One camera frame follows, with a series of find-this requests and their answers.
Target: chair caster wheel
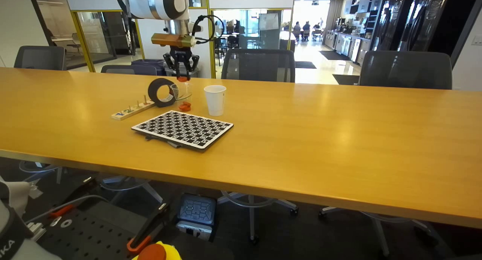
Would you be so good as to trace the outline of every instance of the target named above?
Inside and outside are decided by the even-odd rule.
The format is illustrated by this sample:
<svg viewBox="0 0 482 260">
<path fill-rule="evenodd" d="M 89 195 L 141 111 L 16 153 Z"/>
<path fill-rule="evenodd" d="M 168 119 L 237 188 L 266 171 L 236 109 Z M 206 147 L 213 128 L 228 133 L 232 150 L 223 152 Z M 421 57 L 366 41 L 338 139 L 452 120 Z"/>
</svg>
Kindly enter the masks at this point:
<svg viewBox="0 0 482 260">
<path fill-rule="evenodd" d="M 424 229 L 414 226 L 413 230 L 415 231 L 415 236 L 420 239 L 420 241 L 427 247 L 435 247 L 439 244 L 439 241 L 432 237 L 427 231 Z"/>
<path fill-rule="evenodd" d="M 296 209 L 290 209 L 290 214 L 293 217 L 298 216 L 298 207 Z"/>
<path fill-rule="evenodd" d="M 249 241 L 251 242 L 251 244 L 253 244 L 253 246 L 255 246 L 259 242 L 259 237 L 255 236 L 254 238 L 251 238 L 251 236 L 250 236 Z"/>
<path fill-rule="evenodd" d="M 326 221 L 326 214 L 323 214 L 323 212 L 318 212 L 318 219 L 322 220 L 323 222 Z"/>
<path fill-rule="evenodd" d="M 378 260 L 388 260 L 388 259 L 390 259 L 390 255 L 384 255 L 382 250 L 378 252 Z"/>
</svg>

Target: floor mat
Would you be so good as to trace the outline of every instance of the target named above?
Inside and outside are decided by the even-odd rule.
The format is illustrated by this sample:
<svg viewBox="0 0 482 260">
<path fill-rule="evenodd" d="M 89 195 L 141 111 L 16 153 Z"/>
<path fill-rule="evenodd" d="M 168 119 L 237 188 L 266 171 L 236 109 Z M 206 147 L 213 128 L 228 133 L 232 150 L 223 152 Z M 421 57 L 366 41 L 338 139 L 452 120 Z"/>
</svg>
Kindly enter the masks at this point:
<svg viewBox="0 0 482 260">
<path fill-rule="evenodd" d="M 316 69 L 316 66 L 311 61 L 296 61 L 296 68 Z"/>
<path fill-rule="evenodd" d="M 338 82 L 339 85 L 354 85 L 355 83 L 358 83 L 358 79 L 360 78 L 360 76 L 335 75 L 335 74 L 333 74 L 333 77 L 335 78 L 336 82 Z"/>
<path fill-rule="evenodd" d="M 320 53 L 322 53 L 322 55 L 333 61 L 333 60 L 338 60 L 338 61 L 349 61 L 350 58 L 348 58 L 347 56 L 345 55 L 340 55 L 338 53 L 336 53 L 335 51 L 320 51 Z"/>
</svg>

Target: trash bin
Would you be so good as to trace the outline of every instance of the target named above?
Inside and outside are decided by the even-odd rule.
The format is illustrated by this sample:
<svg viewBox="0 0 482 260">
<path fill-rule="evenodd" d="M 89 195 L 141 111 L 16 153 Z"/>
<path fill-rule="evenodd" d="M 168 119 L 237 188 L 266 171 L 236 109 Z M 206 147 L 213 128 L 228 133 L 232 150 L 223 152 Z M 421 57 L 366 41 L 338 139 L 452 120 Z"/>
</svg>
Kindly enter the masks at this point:
<svg viewBox="0 0 482 260">
<path fill-rule="evenodd" d="M 138 59 L 136 61 L 132 61 L 131 65 L 148 65 L 154 66 L 157 70 L 158 76 L 167 76 L 166 71 L 164 70 L 164 60 L 163 59 L 156 59 L 156 58 L 144 58 Z"/>
<path fill-rule="evenodd" d="M 176 72 L 167 67 L 167 64 L 164 63 L 164 70 L 166 71 L 167 76 L 176 76 Z M 187 76 L 187 71 L 186 71 L 186 66 L 184 63 L 179 63 L 179 72 L 181 73 L 181 76 Z M 199 68 L 196 67 L 196 69 L 191 73 L 191 77 L 199 77 Z"/>
</svg>

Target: white tile floor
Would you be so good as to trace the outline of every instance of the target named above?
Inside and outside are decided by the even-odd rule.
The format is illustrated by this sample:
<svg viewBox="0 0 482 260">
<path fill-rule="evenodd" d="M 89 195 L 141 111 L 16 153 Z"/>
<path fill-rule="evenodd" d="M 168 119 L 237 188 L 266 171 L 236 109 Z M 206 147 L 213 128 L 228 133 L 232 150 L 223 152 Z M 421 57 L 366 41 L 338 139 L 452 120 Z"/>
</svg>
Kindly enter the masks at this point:
<svg viewBox="0 0 482 260">
<path fill-rule="evenodd" d="M 338 83 L 333 77 L 333 74 L 338 75 L 360 75 L 362 69 L 359 65 L 351 61 L 330 61 L 326 59 L 319 51 L 331 49 L 322 46 L 321 42 L 309 41 L 300 42 L 294 51 L 295 61 L 311 61 L 316 69 L 297 68 L 296 69 L 296 83 L 309 84 L 334 84 Z M 140 52 L 136 56 L 122 56 L 120 58 L 105 61 L 95 64 L 95 71 L 100 73 L 104 65 L 130 65 L 131 61 L 142 58 Z M 216 61 L 216 78 L 221 78 L 222 66 L 218 66 Z M 75 68 L 71 71 L 85 71 L 88 72 L 87 66 Z"/>
</svg>

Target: black pegboard plate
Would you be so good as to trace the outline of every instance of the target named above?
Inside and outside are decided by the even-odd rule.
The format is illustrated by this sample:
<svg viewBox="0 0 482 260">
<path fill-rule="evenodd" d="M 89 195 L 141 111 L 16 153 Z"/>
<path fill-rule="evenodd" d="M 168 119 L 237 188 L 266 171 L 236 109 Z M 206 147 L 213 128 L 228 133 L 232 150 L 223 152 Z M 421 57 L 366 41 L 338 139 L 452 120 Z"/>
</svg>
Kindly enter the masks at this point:
<svg viewBox="0 0 482 260">
<path fill-rule="evenodd" d="M 62 228 L 67 219 L 72 224 Z M 86 212 L 72 209 L 55 226 L 46 226 L 47 232 L 38 244 L 65 260 L 132 259 L 127 251 L 128 241 L 135 235 Z"/>
</svg>

